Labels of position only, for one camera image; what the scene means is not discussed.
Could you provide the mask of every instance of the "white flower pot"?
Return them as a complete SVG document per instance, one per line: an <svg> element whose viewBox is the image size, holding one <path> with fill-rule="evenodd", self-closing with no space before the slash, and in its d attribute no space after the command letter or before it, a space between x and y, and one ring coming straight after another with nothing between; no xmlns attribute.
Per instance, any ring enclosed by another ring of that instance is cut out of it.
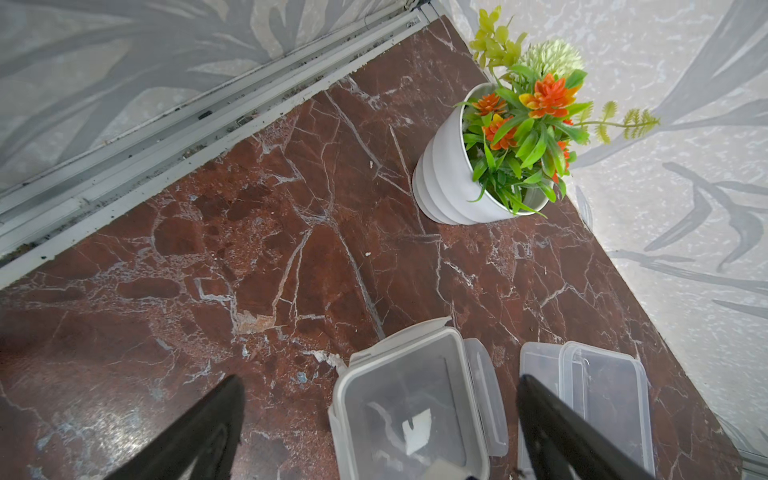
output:
<svg viewBox="0 0 768 480"><path fill-rule="evenodd" d="M494 90L494 84L480 84L464 100ZM419 208L435 222L449 225L473 225L532 215L533 212L525 210L513 215L488 193L480 201L472 202L480 196L482 188L472 181L472 166L464 148L464 108L462 105L454 109L419 158L413 174L413 194ZM523 203L536 211L544 208L547 201L541 190L527 190L523 198Z"/></svg>

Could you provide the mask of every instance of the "container lid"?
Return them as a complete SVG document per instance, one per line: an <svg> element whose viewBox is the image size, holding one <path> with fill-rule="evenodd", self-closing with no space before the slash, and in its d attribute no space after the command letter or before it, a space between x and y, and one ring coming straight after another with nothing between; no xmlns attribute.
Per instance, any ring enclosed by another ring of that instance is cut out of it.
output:
<svg viewBox="0 0 768 480"><path fill-rule="evenodd" d="M560 398L626 456L654 474L648 377L629 355L567 342L559 356Z"/></svg>
<svg viewBox="0 0 768 480"><path fill-rule="evenodd" d="M560 373L558 359L562 345L554 343L526 342L520 349L520 375L533 375L552 393L558 396L560 391ZM522 427L518 424L518 468L526 478L535 478L528 449L525 447Z"/></svg>
<svg viewBox="0 0 768 480"><path fill-rule="evenodd" d="M465 339L464 349L485 433L485 447L491 457L503 457L509 452L507 415L491 356L478 339Z"/></svg>
<svg viewBox="0 0 768 480"><path fill-rule="evenodd" d="M413 341L388 337L372 352L353 356L340 376L329 414L334 442L345 444L336 445L339 469L348 470L349 478L418 480L438 458L487 478L488 453L462 338L453 328L438 327ZM424 333L426 327L419 328Z"/></svg>

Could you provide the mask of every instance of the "sliding door track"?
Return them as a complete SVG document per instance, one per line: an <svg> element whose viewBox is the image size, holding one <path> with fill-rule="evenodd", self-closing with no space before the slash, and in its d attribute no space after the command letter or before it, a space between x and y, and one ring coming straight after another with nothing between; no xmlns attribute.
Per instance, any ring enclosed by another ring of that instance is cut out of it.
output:
<svg viewBox="0 0 768 480"><path fill-rule="evenodd" d="M438 18L369 15L0 196L0 288L287 114Z"/></svg>

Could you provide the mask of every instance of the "yellow-green foliage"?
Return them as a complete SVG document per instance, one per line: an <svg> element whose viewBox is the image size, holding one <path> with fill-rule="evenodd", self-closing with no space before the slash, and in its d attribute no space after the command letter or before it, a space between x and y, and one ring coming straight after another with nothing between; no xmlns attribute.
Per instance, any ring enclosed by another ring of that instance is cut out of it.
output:
<svg viewBox="0 0 768 480"><path fill-rule="evenodd" d="M608 134L608 127L619 127L624 130L624 138L635 140L643 137L659 124L659 119L654 117L649 110L640 111L640 108L631 108L627 111L620 124L608 122L616 116L618 104L615 101L609 101L603 106L603 117L600 121L586 122L588 115L582 113L581 122L595 124L594 132L604 144L611 142L611 136Z"/></svg>
<svg viewBox="0 0 768 480"><path fill-rule="evenodd" d="M589 106L581 111L581 113L579 114L578 120L580 122L589 120L589 117L592 116L593 110L594 110L594 102L591 101L589 102Z"/></svg>
<svg viewBox="0 0 768 480"><path fill-rule="evenodd" d="M486 10L480 10L480 29L475 40L469 42L469 47L475 51L475 60L482 68L509 67L517 63L522 43L528 35L521 33L516 41L510 40L508 25L495 26L501 13L501 6L490 15Z"/></svg>

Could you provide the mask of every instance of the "artificial plant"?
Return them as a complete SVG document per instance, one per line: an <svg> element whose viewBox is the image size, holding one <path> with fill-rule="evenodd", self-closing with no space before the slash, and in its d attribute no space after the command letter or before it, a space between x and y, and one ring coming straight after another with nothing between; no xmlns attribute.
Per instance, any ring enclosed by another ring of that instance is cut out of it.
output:
<svg viewBox="0 0 768 480"><path fill-rule="evenodd" d="M472 165L473 181L512 213L533 212L524 203L525 192L538 189L556 201L553 186L561 196L563 177L576 161L571 142L587 144L589 127L604 143L610 143L608 128L624 130L626 138L638 138L659 124L649 110L629 110L621 123L610 121L617 103L609 101L597 119L591 119L593 102L576 102L576 94L587 72L578 50L561 39L530 45L522 52L527 34L509 38L507 25L495 26L501 15L497 7L490 15L480 11L480 29L469 46L481 68L496 79L494 93L469 98L464 113L464 143ZM503 70L497 77L496 68Z"/></svg>

